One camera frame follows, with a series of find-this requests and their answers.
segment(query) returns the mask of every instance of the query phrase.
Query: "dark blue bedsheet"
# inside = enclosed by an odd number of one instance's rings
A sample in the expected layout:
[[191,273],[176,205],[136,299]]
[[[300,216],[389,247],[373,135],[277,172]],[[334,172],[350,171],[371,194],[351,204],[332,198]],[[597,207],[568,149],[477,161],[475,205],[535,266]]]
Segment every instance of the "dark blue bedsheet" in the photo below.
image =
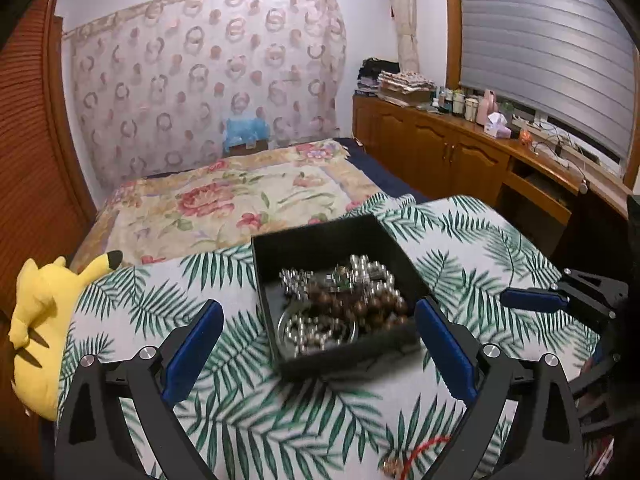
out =
[[428,202],[430,200],[422,193],[413,189],[402,179],[389,173],[375,158],[367,155],[367,153],[365,153],[362,147],[359,146],[354,139],[335,138],[334,140],[337,140],[341,145],[349,150],[350,156],[347,160],[367,175],[373,183],[386,194],[397,198],[410,193],[415,197],[415,201],[418,204]]

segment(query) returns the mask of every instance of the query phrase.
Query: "screw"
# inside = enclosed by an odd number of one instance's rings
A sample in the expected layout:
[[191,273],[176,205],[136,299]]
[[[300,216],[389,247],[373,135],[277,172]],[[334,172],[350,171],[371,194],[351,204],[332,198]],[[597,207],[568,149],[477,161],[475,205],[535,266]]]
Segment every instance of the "screw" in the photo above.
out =
[[141,351],[140,351],[140,358],[141,359],[151,359],[154,355],[156,355],[156,349],[153,348],[152,346],[145,346]]
[[496,345],[491,344],[485,345],[482,352],[484,352],[484,355],[491,358],[496,358],[500,355],[500,349]]
[[87,368],[88,366],[91,366],[92,364],[94,364],[94,361],[95,361],[94,356],[92,356],[91,354],[87,354],[83,356],[82,359],[80,359],[80,365],[83,366],[84,368]]
[[549,366],[558,366],[558,358],[553,354],[545,355],[545,363]]

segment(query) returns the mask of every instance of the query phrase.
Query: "louvered door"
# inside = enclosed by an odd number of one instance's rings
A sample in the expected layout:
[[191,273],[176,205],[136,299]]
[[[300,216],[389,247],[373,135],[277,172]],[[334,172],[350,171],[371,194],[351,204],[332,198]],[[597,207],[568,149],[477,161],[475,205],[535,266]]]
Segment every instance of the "louvered door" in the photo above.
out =
[[[73,254],[92,221],[86,186],[73,177],[81,173],[68,131],[56,128],[66,118],[60,114],[60,23],[52,28],[55,4],[56,0],[33,0],[0,52],[2,478],[39,478],[42,472],[37,416],[25,415],[10,386],[12,347],[6,334],[16,277],[29,257],[43,265],[60,254]],[[58,37],[52,38],[56,31]]]

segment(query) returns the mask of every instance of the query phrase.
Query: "red string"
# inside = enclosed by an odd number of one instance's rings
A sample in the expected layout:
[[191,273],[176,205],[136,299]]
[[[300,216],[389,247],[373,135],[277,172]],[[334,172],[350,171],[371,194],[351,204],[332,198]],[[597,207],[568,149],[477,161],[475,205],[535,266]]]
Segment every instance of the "red string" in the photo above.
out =
[[409,460],[407,460],[404,463],[404,469],[402,469],[402,474],[400,475],[400,480],[404,480],[407,476],[407,474],[409,473],[409,469],[411,469],[411,464],[412,462],[415,460],[415,458],[420,455],[420,453],[422,453],[423,451],[429,449],[431,446],[436,446],[436,444],[440,444],[441,442],[448,442],[450,439],[450,437],[448,436],[437,436],[435,438],[432,438],[431,440],[428,440],[427,442],[425,442],[424,444],[422,444],[421,446],[418,446],[417,448],[415,448],[411,455],[409,456]]

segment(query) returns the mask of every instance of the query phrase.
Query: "pink bottle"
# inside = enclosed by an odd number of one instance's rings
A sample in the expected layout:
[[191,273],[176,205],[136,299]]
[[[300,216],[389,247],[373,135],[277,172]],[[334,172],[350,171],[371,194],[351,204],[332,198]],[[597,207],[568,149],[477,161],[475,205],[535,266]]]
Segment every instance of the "pink bottle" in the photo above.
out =
[[497,108],[495,102],[495,94],[491,90],[484,91],[484,97],[478,105],[478,114],[476,115],[476,123],[484,126],[487,121],[487,115],[494,113]]

